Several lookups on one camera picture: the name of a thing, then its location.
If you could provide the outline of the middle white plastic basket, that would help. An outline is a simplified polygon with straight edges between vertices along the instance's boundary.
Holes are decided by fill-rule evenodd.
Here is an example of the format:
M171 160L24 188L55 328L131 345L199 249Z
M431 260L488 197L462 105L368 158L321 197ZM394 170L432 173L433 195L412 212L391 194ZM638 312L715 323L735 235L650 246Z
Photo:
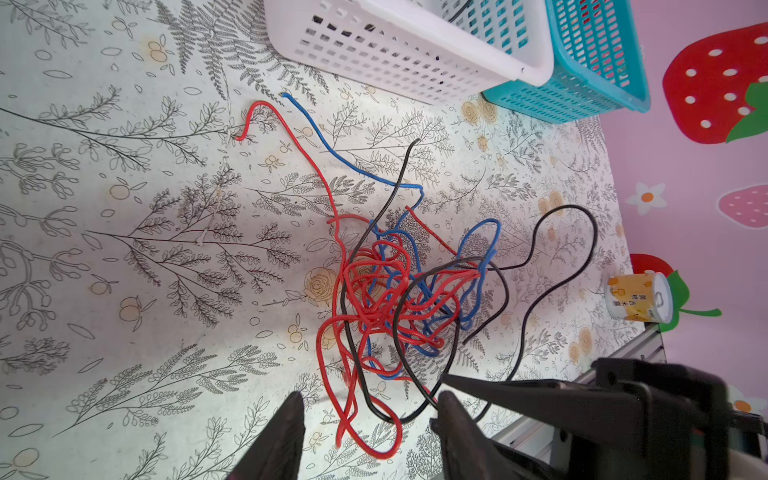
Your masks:
M509 81L539 87L554 55L543 1L267 1L284 57L427 104Z

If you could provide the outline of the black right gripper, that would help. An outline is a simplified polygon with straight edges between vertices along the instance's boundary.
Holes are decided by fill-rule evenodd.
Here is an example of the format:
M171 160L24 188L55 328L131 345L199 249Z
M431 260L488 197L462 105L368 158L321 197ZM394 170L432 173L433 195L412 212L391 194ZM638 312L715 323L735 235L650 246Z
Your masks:
M568 479L764 479L767 422L736 409L725 383L678 364L600 358L588 385L445 385L556 427L551 465Z

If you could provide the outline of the teal plastic basket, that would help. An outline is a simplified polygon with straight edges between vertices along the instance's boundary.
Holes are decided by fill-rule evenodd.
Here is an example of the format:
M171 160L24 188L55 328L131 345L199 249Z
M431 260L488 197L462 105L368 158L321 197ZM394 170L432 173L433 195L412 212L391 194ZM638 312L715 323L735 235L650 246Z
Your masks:
M483 92L492 104L553 124L650 109L640 45L628 1L546 3L554 69L534 87L510 81Z

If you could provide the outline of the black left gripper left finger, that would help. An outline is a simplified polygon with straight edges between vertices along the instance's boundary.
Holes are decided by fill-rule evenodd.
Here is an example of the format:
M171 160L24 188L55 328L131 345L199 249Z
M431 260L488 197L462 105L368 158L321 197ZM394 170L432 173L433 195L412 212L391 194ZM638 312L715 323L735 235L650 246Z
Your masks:
M288 395L227 480L298 478L305 435L303 397Z

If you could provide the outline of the yellow can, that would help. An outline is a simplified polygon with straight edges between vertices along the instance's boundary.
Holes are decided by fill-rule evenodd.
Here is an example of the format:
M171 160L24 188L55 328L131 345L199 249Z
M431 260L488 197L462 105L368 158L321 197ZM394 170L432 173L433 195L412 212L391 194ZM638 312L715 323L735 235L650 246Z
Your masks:
M609 315L617 320L669 324L674 313L667 278L657 272L609 277L604 287Z

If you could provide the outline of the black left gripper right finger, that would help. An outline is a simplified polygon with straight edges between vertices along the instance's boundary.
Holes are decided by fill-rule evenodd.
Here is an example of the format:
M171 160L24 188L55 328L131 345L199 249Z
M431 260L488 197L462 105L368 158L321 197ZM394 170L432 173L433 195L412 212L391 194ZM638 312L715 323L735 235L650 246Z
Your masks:
M445 479L523 479L452 392L439 395L432 427L440 439Z

